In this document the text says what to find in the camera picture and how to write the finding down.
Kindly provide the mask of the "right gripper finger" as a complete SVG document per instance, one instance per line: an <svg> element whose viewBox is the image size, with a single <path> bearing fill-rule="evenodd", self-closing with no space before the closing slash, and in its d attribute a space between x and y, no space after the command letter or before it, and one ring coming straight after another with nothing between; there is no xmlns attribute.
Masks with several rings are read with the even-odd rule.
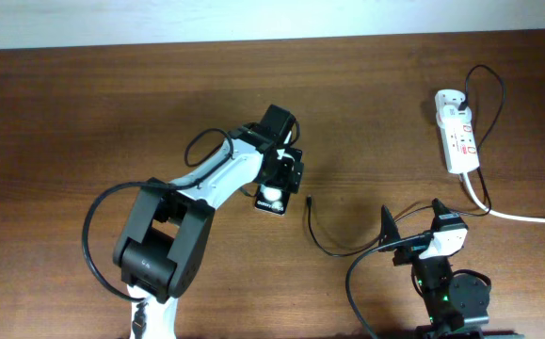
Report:
<svg viewBox="0 0 545 339"><path fill-rule="evenodd" d="M434 212L434 219L436 220L448 220L448 219L460 218L459 213L452 212L439 199L434 199L431 205Z"/></svg>
<svg viewBox="0 0 545 339"><path fill-rule="evenodd" d="M395 243L401 239L396 222L386 205L381 207L381 230L378 245L381 251L394 250Z"/></svg>

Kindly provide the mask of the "black smartphone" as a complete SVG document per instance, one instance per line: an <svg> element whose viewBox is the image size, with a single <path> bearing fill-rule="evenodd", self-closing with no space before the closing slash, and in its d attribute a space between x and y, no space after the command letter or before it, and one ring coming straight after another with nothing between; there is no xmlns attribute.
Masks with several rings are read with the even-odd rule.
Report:
<svg viewBox="0 0 545 339"><path fill-rule="evenodd" d="M279 188L260 185L255 197L254 207L277 216L284 216L287 211L290 194Z"/></svg>

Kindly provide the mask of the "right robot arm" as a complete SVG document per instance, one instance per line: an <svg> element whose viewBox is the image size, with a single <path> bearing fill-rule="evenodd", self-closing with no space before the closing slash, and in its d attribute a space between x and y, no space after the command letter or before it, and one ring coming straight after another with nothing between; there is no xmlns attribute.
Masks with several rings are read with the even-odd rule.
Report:
<svg viewBox="0 0 545 339"><path fill-rule="evenodd" d="M454 271L449 258L464 247L468 226L439 200L432 201L429 230L403 238L389 209L381 208L381 240L393 253L395 266L411 266L430 324L415 330L418 338L481 338L489 322L489 277L469 270Z"/></svg>

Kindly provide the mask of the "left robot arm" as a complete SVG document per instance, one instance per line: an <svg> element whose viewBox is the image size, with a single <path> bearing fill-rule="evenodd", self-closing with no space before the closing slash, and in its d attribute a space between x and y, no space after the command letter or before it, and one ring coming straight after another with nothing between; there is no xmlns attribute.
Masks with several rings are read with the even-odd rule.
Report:
<svg viewBox="0 0 545 339"><path fill-rule="evenodd" d="M139 189L113 252L132 300L134 338L172 338L177 304L199 271L216 210L247 184L255 208L282 216L299 189L304 165L294 144L297 118L270 105L258 122L222 134L192 170Z"/></svg>

